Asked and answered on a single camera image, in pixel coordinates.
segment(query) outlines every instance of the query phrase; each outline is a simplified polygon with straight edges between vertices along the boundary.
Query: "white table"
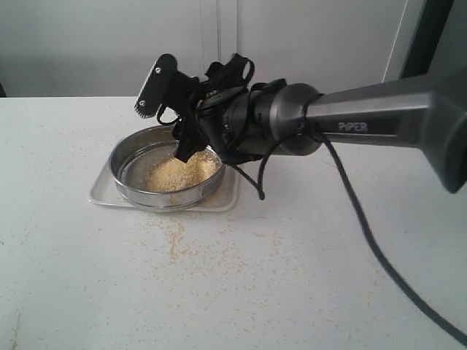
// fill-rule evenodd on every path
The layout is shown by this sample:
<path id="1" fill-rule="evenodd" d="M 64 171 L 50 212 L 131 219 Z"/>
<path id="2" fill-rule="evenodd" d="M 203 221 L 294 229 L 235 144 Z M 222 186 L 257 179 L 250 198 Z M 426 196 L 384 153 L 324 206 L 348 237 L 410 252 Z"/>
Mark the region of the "white table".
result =
<path id="1" fill-rule="evenodd" d="M 273 157 L 266 200 L 242 182 L 225 213 L 88 203 L 155 122 L 133 104 L 0 99 L 0 349 L 461 349 L 380 268 L 324 148 Z M 467 331 L 467 189 L 415 149 L 337 149 L 382 249 Z"/>

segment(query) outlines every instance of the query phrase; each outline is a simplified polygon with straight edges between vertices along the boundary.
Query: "black wire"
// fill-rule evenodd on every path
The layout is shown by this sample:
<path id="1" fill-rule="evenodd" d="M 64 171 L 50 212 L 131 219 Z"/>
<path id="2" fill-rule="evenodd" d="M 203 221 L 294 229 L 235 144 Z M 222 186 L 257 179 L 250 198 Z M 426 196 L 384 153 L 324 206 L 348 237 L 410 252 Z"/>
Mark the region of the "black wire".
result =
<path id="1" fill-rule="evenodd" d="M 279 140 L 277 140 L 266 152 L 264 155 L 263 159 L 261 160 L 260 163 L 260 168 L 258 170 L 258 192 L 263 193 L 263 197 L 260 199 L 263 201 L 264 200 L 264 191 L 263 191 L 263 176 L 264 176 L 264 170 L 266 169 L 266 164 L 268 163 L 269 158 L 272 156 L 272 153 L 276 150 L 278 146 L 286 142 L 288 139 L 301 135 L 303 133 L 302 130 L 297 130 L 293 131 L 292 133 L 288 133 L 287 135 L 284 135 L 281 137 Z"/>
<path id="2" fill-rule="evenodd" d="M 416 305 L 431 321 L 436 323 L 440 328 L 445 331 L 447 334 L 451 335 L 455 340 L 464 345 L 467 348 L 467 335 L 456 328 L 452 323 L 447 321 L 443 316 L 438 314 L 433 310 L 418 294 L 415 292 L 405 279 L 399 274 L 399 272 L 391 265 L 389 260 L 386 258 L 385 254 L 379 248 L 378 243 L 376 242 L 373 232 L 371 231 L 366 215 L 363 212 L 363 208 L 358 200 L 357 195 L 350 183 L 349 177 L 342 165 L 341 159 L 337 155 L 336 149 L 326 137 L 324 133 L 317 132 L 315 133 L 320 137 L 324 145 L 328 148 L 331 157 L 336 163 L 337 170 L 341 176 L 342 182 L 344 184 L 345 190 L 349 196 L 350 202 L 352 202 L 355 213 L 357 214 L 358 221 L 362 227 L 363 235 L 365 236 L 366 242 L 370 246 L 371 251 L 373 252 L 376 259 L 379 261 L 381 266 L 385 269 L 386 273 L 393 279 L 393 281 L 398 285 L 398 287 L 404 292 L 404 294 Z"/>
<path id="3" fill-rule="evenodd" d="M 158 121 L 159 124 L 164 125 L 164 126 L 169 126 L 169 125 L 175 124 L 180 119 L 180 117 L 177 115 L 177 117 L 174 120 L 172 120 L 171 122 L 164 122 L 162 120 L 162 116 L 163 116 L 163 113 L 165 111 L 166 111 L 166 106 L 161 105 L 159 107 L 158 114 L 156 116 L 156 120 Z"/>
<path id="4" fill-rule="evenodd" d="M 236 170 L 240 175 L 242 175 L 257 191 L 260 196 L 260 199 L 263 201 L 264 200 L 264 192 L 261 188 L 259 188 L 258 184 L 253 180 L 250 175 L 245 173 L 242 169 L 240 169 L 238 166 L 231 165 L 230 166 L 232 169 Z"/>

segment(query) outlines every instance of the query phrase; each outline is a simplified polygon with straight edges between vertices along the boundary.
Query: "white wall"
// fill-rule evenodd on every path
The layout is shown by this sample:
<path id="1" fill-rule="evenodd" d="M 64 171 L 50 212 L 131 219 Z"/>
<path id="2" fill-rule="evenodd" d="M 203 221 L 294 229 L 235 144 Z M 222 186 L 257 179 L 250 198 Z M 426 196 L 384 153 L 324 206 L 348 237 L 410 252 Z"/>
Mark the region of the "white wall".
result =
<path id="1" fill-rule="evenodd" d="M 396 55 L 405 57 L 423 4 L 406 0 L 239 0 L 239 51 L 261 62 L 257 65 L 259 80 L 286 77 L 289 82 L 308 82 L 323 92 L 375 84 L 385 78 L 393 48 L 399 50 Z M 400 33 L 396 47 L 404 13 L 409 17 L 404 18 L 405 32 Z M 394 79 L 404 61 L 399 58 L 393 58 L 400 61 L 396 70 L 391 67 Z"/>
<path id="2" fill-rule="evenodd" d="M 424 0 L 3 2 L 8 96 L 134 96 L 166 52 L 201 75 L 238 50 L 255 61 L 257 81 L 286 77 L 323 92 L 395 79 Z"/>
<path id="3" fill-rule="evenodd" d="M 0 5 L 0 80 L 9 96 L 133 96 L 162 53 L 202 74 L 202 47 L 197 0 Z"/>

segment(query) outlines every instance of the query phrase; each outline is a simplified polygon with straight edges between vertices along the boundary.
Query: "sieve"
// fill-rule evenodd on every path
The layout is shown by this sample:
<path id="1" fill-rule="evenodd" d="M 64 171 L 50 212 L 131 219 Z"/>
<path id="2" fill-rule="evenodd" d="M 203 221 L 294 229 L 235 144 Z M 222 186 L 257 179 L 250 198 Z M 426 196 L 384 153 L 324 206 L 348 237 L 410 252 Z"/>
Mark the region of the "sieve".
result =
<path id="1" fill-rule="evenodd" d="M 149 190 L 148 174 L 172 158 L 176 148 L 177 140 L 172 137 L 171 128 L 166 126 L 138 131 L 119 142 L 109 157 L 109 168 L 120 194 L 139 209 L 166 212 L 188 209 L 214 193 L 222 183 L 225 166 L 210 147 L 205 152 L 219 164 L 211 177 L 181 190 Z"/>

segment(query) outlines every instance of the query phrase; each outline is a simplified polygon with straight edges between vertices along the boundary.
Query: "silver tray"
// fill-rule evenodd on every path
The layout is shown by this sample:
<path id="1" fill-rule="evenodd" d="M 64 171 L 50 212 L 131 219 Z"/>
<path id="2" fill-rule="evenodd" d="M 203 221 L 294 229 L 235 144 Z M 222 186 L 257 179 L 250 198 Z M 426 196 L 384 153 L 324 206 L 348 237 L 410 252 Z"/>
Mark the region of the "silver tray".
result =
<path id="1" fill-rule="evenodd" d="M 219 189 L 197 206 L 186 210 L 220 212 L 231 209 L 239 198 L 239 182 L 239 174 L 232 168 L 226 167 Z M 107 162 L 89 192 L 89 201 L 109 208 L 137 209 L 118 192 Z"/>

